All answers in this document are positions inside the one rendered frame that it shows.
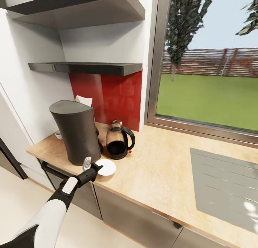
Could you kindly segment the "paper coffee filter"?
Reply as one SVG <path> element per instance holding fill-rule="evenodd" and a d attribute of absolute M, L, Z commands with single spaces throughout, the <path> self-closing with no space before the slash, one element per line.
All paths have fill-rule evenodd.
<path fill-rule="evenodd" d="M 76 96 L 75 101 L 80 102 L 80 103 L 85 104 L 85 105 L 88 105 L 88 106 L 91 106 L 91 103 L 92 103 L 92 99 L 84 98 L 84 97 L 81 97 L 81 96 Z"/>

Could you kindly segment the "saucer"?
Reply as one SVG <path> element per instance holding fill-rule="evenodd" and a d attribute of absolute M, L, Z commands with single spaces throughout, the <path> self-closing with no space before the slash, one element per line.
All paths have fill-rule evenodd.
<path fill-rule="evenodd" d="M 112 175 L 116 171 L 116 165 L 114 162 L 108 159 L 101 159 L 95 162 L 98 166 L 103 165 L 104 167 L 98 171 L 98 174 L 103 176 Z"/>

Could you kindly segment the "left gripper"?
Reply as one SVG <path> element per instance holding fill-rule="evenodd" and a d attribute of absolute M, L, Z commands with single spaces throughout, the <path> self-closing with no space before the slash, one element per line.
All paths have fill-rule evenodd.
<path fill-rule="evenodd" d="M 91 182 L 94 182 L 96 180 L 96 177 L 97 177 L 97 174 L 98 174 L 98 171 L 103 168 L 104 166 L 101 165 L 101 166 L 98 166 L 95 162 L 91 163 L 90 164 L 90 168 L 86 171 L 84 171 L 83 173 L 86 174 L 86 177 L 87 177 L 87 183 L 89 181 Z"/>

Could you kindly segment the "coffee cup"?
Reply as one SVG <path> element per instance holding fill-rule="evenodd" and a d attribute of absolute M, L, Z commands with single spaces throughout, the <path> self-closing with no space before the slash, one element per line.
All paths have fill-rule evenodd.
<path fill-rule="evenodd" d="M 63 139 L 62 138 L 62 135 L 61 135 L 61 133 L 60 133 L 60 131 L 57 131 L 56 133 L 55 133 L 55 135 L 56 135 L 56 137 L 58 138 L 58 139 Z"/>

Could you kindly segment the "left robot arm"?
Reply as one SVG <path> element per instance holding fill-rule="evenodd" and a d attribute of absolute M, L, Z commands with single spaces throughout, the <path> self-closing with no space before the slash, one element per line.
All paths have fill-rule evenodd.
<path fill-rule="evenodd" d="M 65 179 L 42 208 L 0 248 L 55 248 L 63 219 L 77 188 L 96 180 L 98 171 L 104 166 L 91 163 L 87 157 L 83 173 Z"/>

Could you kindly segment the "electric kettle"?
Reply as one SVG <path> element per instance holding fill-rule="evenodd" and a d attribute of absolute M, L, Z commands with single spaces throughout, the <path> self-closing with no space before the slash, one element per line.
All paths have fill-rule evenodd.
<path fill-rule="evenodd" d="M 127 153 L 133 149 L 135 145 L 135 135 L 127 127 L 122 126 L 121 123 L 112 123 L 108 125 L 108 132 L 106 135 L 107 154 L 111 159 L 123 159 Z M 128 137 L 131 137 L 132 145 L 128 147 Z"/>

